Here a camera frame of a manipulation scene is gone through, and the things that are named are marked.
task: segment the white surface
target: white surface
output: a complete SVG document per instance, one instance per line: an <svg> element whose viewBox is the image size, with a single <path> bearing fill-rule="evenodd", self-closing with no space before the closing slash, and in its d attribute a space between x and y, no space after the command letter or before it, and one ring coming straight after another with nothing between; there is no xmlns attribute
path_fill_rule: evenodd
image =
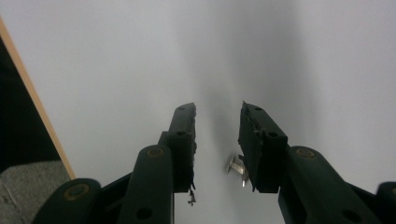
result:
<svg viewBox="0 0 396 224"><path fill-rule="evenodd" d="M176 223L283 222L276 195L224 174L242 100L345 180L396 179L394 1L1 0L0 13L78 177L132 171L196 103L198 203L178 195Z"/></svg>

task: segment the small metal part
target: small metal part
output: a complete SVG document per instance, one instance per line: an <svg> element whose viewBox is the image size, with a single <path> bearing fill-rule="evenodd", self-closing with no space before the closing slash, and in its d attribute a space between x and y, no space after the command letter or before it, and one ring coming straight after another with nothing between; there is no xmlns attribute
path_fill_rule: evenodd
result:
<svg viewBox="0 0 396 224"><path fill-rule="evenodd" d="M195 194L194 191L192 191L192 189L190 189L190 200L188 201L188 203L191 204L191 206L194 206L194 203L196 203L197 201L195 200Z"/></svg>
<svg viewBox="0 0 396 224"><path fill-rule="evenodd" d="M226 171L230 172L230 169L233 168L238 174L242 175L242 187L245 187L248 182L248 170L242 159L243 157L240 155L233 155L227 164Z"/></svg>
<svg viewBox="0 0 396 224"><path fill-rule="evenodd" d="M148 155L151 158L156 158L156 157L160 157L161 155L163 155L163 149L162 148L151 148L148 151Z"/></svg>
<svg viewBox="0 0 396 224"><path fill-rule="evenodd" d="M74 201L85 195L90 191L90 187L87 184L76 184L68 188L64 192L64 197L67 201Z"/></svg>
<svg viewBox="0 0 396 224"><path fill-rule="evenodd" d="M296 152L300 157L304 157L304 158L314 158L315 157L315 153L313 153L311 150L308 150L306 148L299 148L296 150Z"/></svg>

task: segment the wooden edge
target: wooden edge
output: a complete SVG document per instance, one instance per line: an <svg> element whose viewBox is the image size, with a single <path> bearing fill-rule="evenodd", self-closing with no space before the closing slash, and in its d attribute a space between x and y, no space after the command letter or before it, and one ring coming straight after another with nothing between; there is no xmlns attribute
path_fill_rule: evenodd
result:
<svg viewBox="0 0 396 224"><path fill-rule="evenodd" d="M52 124L50 123L50 119L47 116L44 106L42 105L40 98L38 98L38 95L35 91L35 87L31 79L29 78L29 75L26 71L25 66L23 65L21 57L17 52L17 49L15 48L14 43L12 42L11 37L1 17L0 17L0 37L3 39L3 42L8 50L8 53L11 56L11 59L14 62L21 76L23 84L25 85L27 91L29 92L30 97L33 100L33 103L35 104L35 108L37 109L40 118L43 120L44 126L46 127L47 132L49 133L49 137L51 138L53 145L55 145L55 148L58 151L58 154L61 157L62 162L64 163L64 167L66 168L67 173L69 174L71 179L75 179L76 176L73 172L72 167L70 166L69 160L64 154L64 149L62 148L61 142L59 141L58 136L56 135L52 127Z"/></svg>

